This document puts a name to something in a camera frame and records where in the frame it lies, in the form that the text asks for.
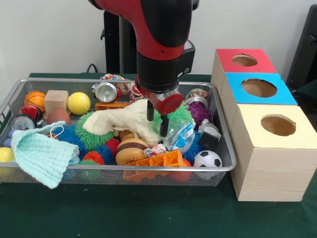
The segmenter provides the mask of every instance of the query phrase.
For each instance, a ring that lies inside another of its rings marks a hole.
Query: towel
[[[161,137],[152,130],[152,122],[147,119],[147,99],[140,99],[122,109],[94,112],[83,128],[94,135],[104,135],[110,131],[129,130],[135,138],[141,138],[149,146],[159,143]]]
[[[64,121],[32,130],[16,130],[11,147],[20,168],[49,188],[56,188],[69,162],[79,161],[77,145],[46,136]]]

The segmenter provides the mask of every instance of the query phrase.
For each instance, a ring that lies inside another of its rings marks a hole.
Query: light blue washcloth
[[[56,188],[70,161],[78,161],[77,145],[46,136],[59,121],[43,128],[17,130],[13,133],[11,148],[20,168],[49,188]]]

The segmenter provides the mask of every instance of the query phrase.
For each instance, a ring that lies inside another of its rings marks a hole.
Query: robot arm
[[[128,20],[137,39],[137,86],[149,99],[148,120],[154,109],[162,117],[160,134],[166,136],[167,114],[182,103],[178,77],[192,68],[195,48],[187,41],[192,10],[199,0],[89,0]]]

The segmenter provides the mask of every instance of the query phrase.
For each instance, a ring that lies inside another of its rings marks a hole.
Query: yellow ball
[[[67,99],[67,107],[75,115],[83,115],[90,109],[90,98],[84,93],[73,93]]]
[[[14,154],[11,148],[1,147],[0,148],[0,162],[1,163],[10,163],[14,160]],[[0,177],[6,177],[14,173],[15,168],[4,168],[0,167]]]

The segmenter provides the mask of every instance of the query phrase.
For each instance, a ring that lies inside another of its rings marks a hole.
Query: red can
[[[11,129],[14,130],[28,130],[35,129],[41,123],[43,112],[36,106],[25,105],[21,107],[18,115],[11,123]]]

